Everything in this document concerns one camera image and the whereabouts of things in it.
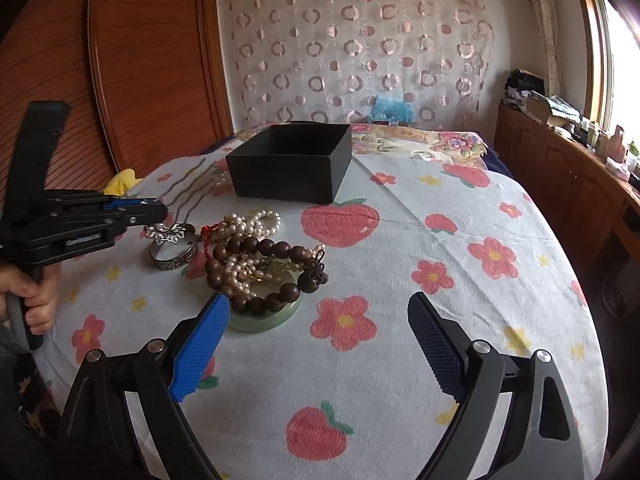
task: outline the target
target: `red string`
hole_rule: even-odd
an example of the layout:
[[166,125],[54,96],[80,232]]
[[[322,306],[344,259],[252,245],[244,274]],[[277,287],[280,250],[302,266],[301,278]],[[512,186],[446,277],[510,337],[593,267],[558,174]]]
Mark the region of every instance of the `red string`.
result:
[[219,223],[213,225],[203,225],[202,229],[200,230],[200,238],[202,238],[202,243],[204,244],[204,254],[207,257],[207,260],[210,260],[212,257],[209,254],[209,237],[211,236],[211,233],[218,227],[220,227]]

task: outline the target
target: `window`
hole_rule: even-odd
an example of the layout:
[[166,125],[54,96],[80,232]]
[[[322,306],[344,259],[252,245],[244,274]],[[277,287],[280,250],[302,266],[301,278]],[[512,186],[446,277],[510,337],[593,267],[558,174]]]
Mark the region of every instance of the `window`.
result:
[[588,43],[584,115],[610,132],[619,124],[626,142],[640,145],[640,38],[609,0],[580,1]]

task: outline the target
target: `yellow flower center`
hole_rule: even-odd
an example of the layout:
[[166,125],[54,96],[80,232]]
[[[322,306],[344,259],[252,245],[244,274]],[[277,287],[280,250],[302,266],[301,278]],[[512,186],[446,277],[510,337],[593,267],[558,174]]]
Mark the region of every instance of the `yellow flower center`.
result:
[[340,328],[351,328],[353,326],[353,317],[349,314],[340,314],[335,322]]

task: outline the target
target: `yellow cloth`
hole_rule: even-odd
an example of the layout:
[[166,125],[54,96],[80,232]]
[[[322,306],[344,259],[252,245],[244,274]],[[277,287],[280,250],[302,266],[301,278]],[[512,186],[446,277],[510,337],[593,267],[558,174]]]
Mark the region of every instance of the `yellow cloth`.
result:
[[135,171],[122,170],[111,179],[110,183],[107,184],[107,187],[105,187],[102,192],[105,195],[122,196],[141,180],[141,178],[136,178]]

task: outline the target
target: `dark blue gripper pad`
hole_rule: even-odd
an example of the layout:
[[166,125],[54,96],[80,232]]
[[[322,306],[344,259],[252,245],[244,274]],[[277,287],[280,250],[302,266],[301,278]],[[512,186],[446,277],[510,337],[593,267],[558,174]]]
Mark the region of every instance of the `dark blue gripper pad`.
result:
[[169,393],[176,402],[192,394],[229,323],[229,298],[219,294],[174,359]]
[[443,320],[423,293],[414,294],[409,300],[408,316],[409,326],[440,389],[456,402],[462,402],[466,396],[464,360],[442,325],[457,323]]

